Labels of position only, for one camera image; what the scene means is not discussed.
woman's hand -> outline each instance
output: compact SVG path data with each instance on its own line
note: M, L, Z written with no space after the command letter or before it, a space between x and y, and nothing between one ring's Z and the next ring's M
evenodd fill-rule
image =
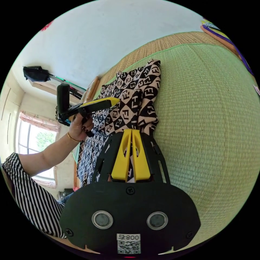
M94 127L92 118L89 118L86 123L82 124L83 116L78 113L72 120L69 129L69 135L71 138L77 141L85 140L87 132L91 131Z

pink curtain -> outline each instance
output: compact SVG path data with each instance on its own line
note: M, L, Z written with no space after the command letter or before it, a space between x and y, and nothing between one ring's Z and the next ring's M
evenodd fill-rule
M31 125L37 126L39 128L50 130L58 133L60 131L60 124L56 120L46 118L44 116L32 114L26 111L20 111L20 119L23 122L27 122Z

black device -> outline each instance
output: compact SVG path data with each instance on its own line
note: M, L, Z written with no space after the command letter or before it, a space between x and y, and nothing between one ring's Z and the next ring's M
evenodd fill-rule
M135 183L126 182L131 143ZM97 158L93 182L66 202L60 225L80 248L116 258L154 259L172 247L187 246L201 223L189 195L170 184L154 138L127 129L109 137Z
M85 123L93 112L110 108L120 101L118 98L108 97L72 106L70 104L70 89L71 87L68 83L62 83L57 87L56 118L61 124L66 126L70 126L73 116L77 113L84 117L82 123ZM94 136L91 131L87 132L87 135L88 137Z

patterned cloth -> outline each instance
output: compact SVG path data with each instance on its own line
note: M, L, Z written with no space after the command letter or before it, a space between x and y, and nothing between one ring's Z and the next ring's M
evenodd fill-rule
M138 129L152 135L158 123L153 102L156 99L161 81L159 60L150 60L145 66L130 72L117 72L116 79L103 85L98 99L116 97L120 102L109 109L93 113L94 137L88 137L80 145L77 176L81 186L92 182L96 159L108 137L124 129ZM128 182L134 182L132 149Z

black and white striped sleeve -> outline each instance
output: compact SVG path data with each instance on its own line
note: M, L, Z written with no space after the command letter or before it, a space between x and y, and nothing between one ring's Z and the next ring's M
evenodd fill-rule
M23 170L17 153L11 154L2 167L13 184L16 203L29 221L46 234L66 238L59 225L65 205L57 201Z

